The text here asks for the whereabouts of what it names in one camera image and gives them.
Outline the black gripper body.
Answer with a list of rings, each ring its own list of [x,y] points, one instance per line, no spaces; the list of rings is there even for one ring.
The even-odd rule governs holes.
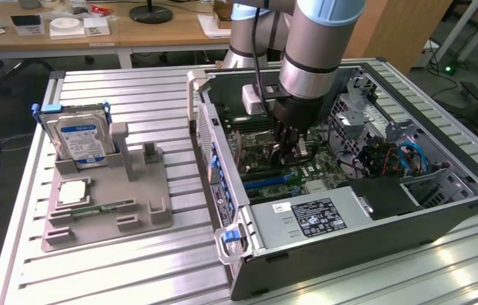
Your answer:
[[[276,99],[272,114],[286,127],[305,132],[319,117],[322,105],[322,97],[314,99],[282,97]]]

